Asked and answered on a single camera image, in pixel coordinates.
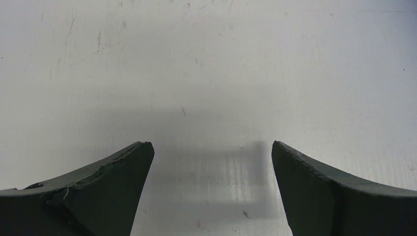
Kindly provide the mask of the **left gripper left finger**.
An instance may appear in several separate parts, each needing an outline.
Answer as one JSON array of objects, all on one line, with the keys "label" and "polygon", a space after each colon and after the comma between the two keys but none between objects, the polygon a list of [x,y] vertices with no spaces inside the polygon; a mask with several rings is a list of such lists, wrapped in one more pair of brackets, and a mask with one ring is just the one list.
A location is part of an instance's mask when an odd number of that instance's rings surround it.
[{"label": "left gripper left finger", "polygon": [[24,189],[0,192],[3,236],[128,236],[154,158],[150,142]]}]

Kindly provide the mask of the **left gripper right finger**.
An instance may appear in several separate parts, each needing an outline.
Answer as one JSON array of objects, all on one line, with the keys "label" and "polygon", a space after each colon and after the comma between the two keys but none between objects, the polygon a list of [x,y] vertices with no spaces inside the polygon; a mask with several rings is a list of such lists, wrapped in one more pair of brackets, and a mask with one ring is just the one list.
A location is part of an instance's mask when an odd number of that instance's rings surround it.
[{"label": "left gripper right finger", "polygon": [[280,141],[271,158],[293,235],[416,235],[416,191],[354,176]]}]

